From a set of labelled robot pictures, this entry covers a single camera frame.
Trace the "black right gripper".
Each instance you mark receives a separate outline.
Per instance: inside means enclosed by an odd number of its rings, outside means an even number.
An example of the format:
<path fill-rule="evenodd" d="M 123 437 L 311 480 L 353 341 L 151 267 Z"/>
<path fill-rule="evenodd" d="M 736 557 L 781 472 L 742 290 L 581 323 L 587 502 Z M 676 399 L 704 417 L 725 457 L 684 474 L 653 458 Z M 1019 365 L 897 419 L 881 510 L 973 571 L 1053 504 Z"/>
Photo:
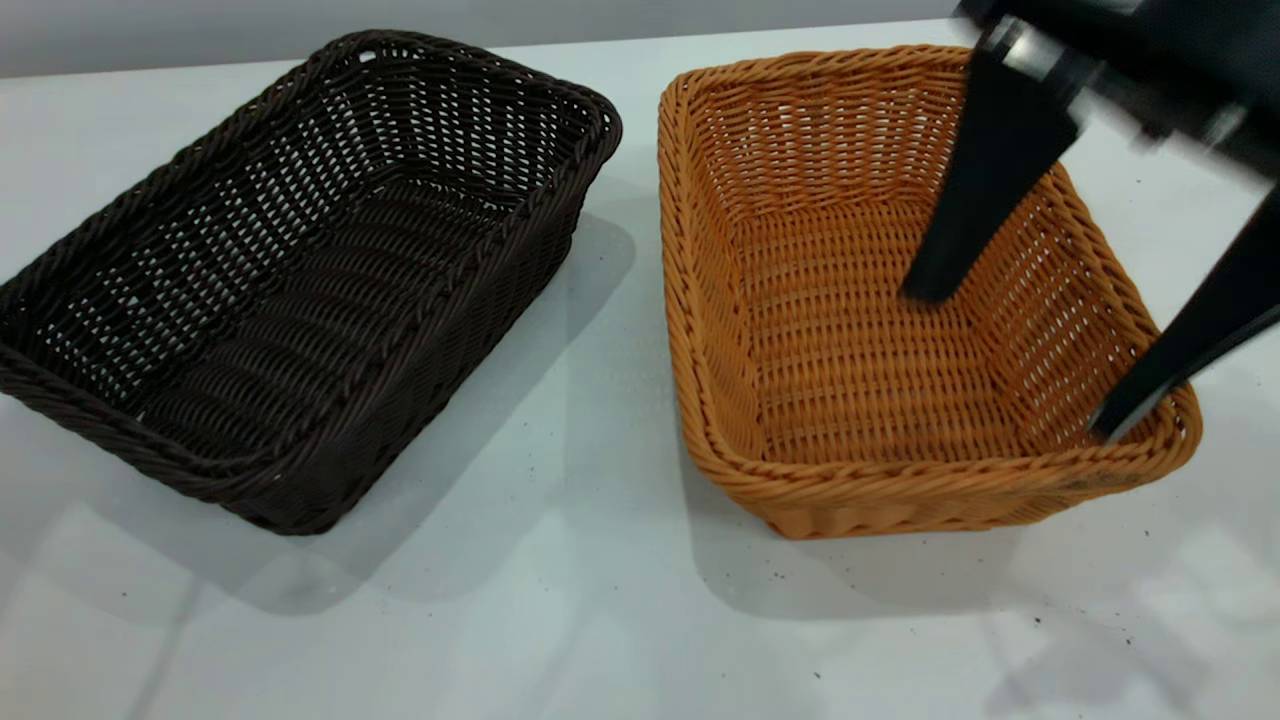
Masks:
<path fill-rule="evenodd" d="M 1277 178 L 1275 1 L 961 1 L 979 31 L 933 215 L 901 293 L 942 304 L 1080 135 L 1092 92 L 1143 137 L 1181 135 Z M 1091 416 L 1120 441 L 1172 389 L 1277 323 L 1272 188 L 1165 332 Z"/>

